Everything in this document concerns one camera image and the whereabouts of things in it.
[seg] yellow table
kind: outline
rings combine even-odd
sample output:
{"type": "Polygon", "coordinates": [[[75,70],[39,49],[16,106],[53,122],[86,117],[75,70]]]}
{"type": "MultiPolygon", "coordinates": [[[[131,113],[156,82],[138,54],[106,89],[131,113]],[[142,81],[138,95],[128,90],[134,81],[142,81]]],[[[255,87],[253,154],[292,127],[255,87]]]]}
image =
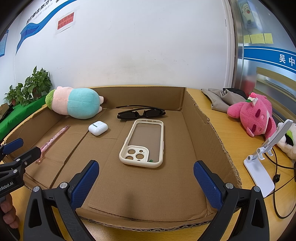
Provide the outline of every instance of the yellow table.
{"type": "MultiPolygon", "coordinates": [[[[251,189],[254,186],[254,182],[251,179],[249,173],[243,165],[243,160],[249,155],[252,154],[256,148],[258,148],[263,142],[263,136],[257,136],[251,138],[247,135],[246,131],[243,129],[239,120],[234,120],[229,118],[227,114],[218,112],[215,110],[211,110],[210,108],[210,100],[200,91],[195,89],[187,89],[193,99],[196,101],[199,108],[209,117],[213,127],[218,133],[220,139],[222,140],[226,150],[229,152],[234,165],[239,171],[241,180],[242,180],[242,188],[251,189]]],[[[279,164],[283,166],[293,167],[291,160],[283,153],[277,146],[274,147],[279,164]]],[[[267,172],[271,177],[275,174],[275,165],[272,164],[267,158],[261,161],[267,172]]],[[[281,174],[280,181],[276,184],[276,189],[282,187],[286,184],[291,178],[294,177],[294,171],[279,168],[278,173],[281,174]]],[[[25,212],[27,208],[27,203],[30,197],[30,191],[26,187],[22,187],[17,191],[12,193],[13,203],[17,210],[17,215],[20,218],[20,233],[23,231],[23,224],[25,219],[25,212]]],[[[296,183],[294,180],[290,181],[287,185],[276,192],[276,206],[278,212],[281,216],[287,215],[294,207],[296,201],[296,183]]],[[[293,214],[288,218],[281,220],[279,219],[275,212],[273,206],[273,197],[270,195],[265,198],[265,205],[268,214],[269,220],[269,230],[270,230],[270,240],[276,241],[285,230],[287,225],[289,224],[293,214]]],[[[230,224],[222,238],[222,240],[227,240],[231,231],[234,227],[234,224],[237,220],[238,213],[236,212],[230,224]]],[[[58,219],[58,223],[60,225],[61,231],[64,234],[66,240],[71,240],[67,231],[65,230],[64,225],[60,220],[57,211],[55,214],[58,219]]],[[[194,227],[189,229],[182,229],[177,231],[170,232],[159,232],[159,233],[151,233],[151,232],[133,232],[122,229],[115,229],[110,227],[105,227],[102,225],[92,224],[87,221],[83,221],[90,233],[94,236],[96,240],[122,240],[122,241],[172,241],[172,240],[188,240],[188,241],[196,241],[200,235],[204,232],[207,225],[203,225],[200,227],[194,227]]]]}

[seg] human hand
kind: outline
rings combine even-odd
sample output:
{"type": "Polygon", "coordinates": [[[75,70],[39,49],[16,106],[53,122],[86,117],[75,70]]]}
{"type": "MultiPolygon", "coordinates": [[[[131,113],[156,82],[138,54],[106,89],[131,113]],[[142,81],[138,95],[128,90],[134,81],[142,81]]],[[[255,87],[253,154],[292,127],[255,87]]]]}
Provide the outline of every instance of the human hand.
{"type": "Polygon", "coordinates": [[[2,211],[5,213],[3,220],[13,229],[17,229],[20,223],[18,216],[15,215],[16,210],[12,205],[12,196],[7,194],[6,200],[0,204],[2,211]]]}

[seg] red sign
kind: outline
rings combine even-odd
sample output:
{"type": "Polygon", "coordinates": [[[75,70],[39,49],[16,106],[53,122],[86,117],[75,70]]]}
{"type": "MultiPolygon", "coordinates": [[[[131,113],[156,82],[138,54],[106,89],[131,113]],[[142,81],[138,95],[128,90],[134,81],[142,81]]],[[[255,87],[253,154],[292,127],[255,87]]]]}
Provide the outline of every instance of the red sign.
{"type": "Polygon", "coordinates": [[[57,25],[57,29],[59,30],[61,27],[67,25],[68,23],[73,22],[74,13],[69,14],[68,16],[62,18],[57,25]]]}

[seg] plush toy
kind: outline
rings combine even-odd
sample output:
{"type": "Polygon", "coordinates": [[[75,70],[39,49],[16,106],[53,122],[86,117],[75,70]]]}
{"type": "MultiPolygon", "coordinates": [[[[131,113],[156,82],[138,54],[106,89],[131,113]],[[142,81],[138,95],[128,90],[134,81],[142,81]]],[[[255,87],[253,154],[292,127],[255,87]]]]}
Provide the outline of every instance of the plush toy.
{"type": "Polygon", "coordinates": [[[245,102],[231,105],[227,114],[233,118],[240,118],[251,137],[264,134],[267,139],[276,131],[276,124],[272,118],[272,106],[264,95],[256,95],[252,92],[245,102]]]}
{"type": "Polygon", "coordinates": [[[104,98],[92,89],[57,87],[48,93],[45,103],[60,115],[70,115],[77,119],[88,119],[102,111],[100,104],[104,98]]]}
{"type": "Polygon", "coordinates": [[[296,124],[293,123],[287,133],[277,143],[278,147],[291,159],[296,160],[296,124]]]}

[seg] pink stuffed animal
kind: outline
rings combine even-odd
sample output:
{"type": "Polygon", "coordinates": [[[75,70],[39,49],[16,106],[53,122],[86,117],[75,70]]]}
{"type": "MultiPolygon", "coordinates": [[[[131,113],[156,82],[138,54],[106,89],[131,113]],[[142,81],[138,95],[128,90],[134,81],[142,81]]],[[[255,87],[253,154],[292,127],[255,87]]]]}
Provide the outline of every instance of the pink stuffed animal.
{"type": "Polygon", "coordinates": [[[276,124],[272,118],[272,106],[264,95],[252,92],[246,102],[230,106],[227,114],[233,118],[240,118],[251,137],[264,134],[267,139],[276,131],[276,124]]]}

